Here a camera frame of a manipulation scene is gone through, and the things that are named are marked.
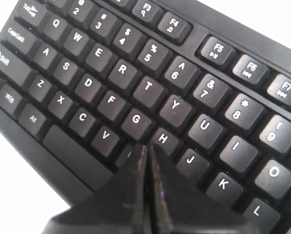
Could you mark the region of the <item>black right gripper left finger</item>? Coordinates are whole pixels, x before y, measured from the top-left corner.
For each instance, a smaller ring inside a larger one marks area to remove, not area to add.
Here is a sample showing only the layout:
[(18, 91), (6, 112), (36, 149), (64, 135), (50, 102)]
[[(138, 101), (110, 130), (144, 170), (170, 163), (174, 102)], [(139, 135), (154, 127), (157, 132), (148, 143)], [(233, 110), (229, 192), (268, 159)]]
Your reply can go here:
[(52, 217), (44, 234), (142, 234), (148, 147), (130, 156), (93, 196)]

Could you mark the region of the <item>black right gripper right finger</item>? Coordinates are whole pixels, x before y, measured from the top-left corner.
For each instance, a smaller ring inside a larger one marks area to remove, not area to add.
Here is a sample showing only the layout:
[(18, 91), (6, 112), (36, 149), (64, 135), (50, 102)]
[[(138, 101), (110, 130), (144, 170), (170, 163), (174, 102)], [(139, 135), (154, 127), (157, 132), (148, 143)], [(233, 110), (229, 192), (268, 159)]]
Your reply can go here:
[(150, 206), (154, 234), (255, 234), (243, 215), (203, 194), (158, 145), (149, 145)]

